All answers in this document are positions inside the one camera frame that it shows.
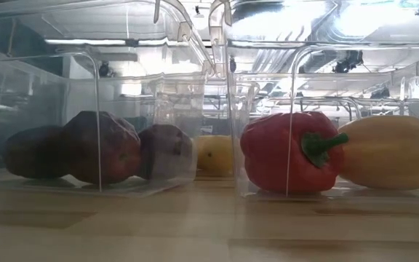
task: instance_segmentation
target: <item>yellow fruit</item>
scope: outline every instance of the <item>yellow fruit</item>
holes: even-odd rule
[[[204,135],[197,138],[200,170],[232,172],[233,152],[230,135]]]
[[[419,189],[419,119],[371,116],[339,128],[348,136],[340,177],[369,188]]]

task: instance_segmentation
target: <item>plastic bin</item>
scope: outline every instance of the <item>plastic bin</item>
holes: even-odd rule
[[[241,84],[241,90],[249,90],[249,96],[234,98],[234,103],[242,108],[249,108],[254,92],[257,90],[256,83]],[[205,85],[203,122],[201,135],[198,139],[198,165],[200,175],[231,176],[233,172],[233,149],[231,131],[240,122],[246,119],[237,117],[231,121],[228,117],[228,90],[226,81],[209,79]]]
[[[336,164],[341,160],[335,156],[340,152],[330,151],[332,160],[331,156],[326,159],[330,166],[337,166],[334,173],[340,173],[340,177],[322,182],[316,175],[326,175],[318,167],[324,166],[303,152],[313,149],[308,142],[304,143],[306,149],[301,148],[300,135],[291,136],[291,131],[313,120],[306,119],[303,124],[295,120],[291,124],[288,116],[273,116],[321,112],[329,119],[325,123],[330,132],[373,115],[419,118],[419,1],[216,1],[210,14],[216,70],[227,78],[229,100],[251,92],[237,88],[241,84],[256,83],[260,87],[254,94],[258,99],[250,108],[239,110],[235,103],[230,106],[234,122],[250,116],[249,121],[233,124],[240,126],[233,129],[233,142],[236,182],[242,196],[419,201],[419,189],[371,186],[381,187],[376,189],[363,186],[363,182],[359,185],[354,179],[352,183],[349,177],[342,179],[346,171]],[[263,118],[271,125],[259,124],[257,119],[264,116],[271,117]],[[258,127],[249,126],[253,122],[258,122]],[[321,129],[304,128],[309,132]],[[395,137],[406,131],[396,128]],[[367,135],[372,137],[374,132],[369,130]],[[357,142],[355,139],[347,143],[344,145]],[[394,155],[404,155],[404,141],[400,146]],[[351,158],[348,152],[344,149],[345,161]],[[376,146],[375,155],[382,156],[381,152]],[[418,161],[415,157],[408,153],[401,164],[392,165],[392,158],[387,163],[381,160],[368,164],[376,169],[394,169],[404,177],[411,174],[404,174],[402,166],[418,166],[412,165]],[[380,170],[370,172],[365,178],[377,183],[378,173]],[[412,174],[419,178],[419,172]],[[395,183],[402,181],[394,172],[384,175]],[[309,182],[316,188],[302,189]]]
[[[211,71],[178,1],[0,4],[0,188],[143,196],[192,181]]]

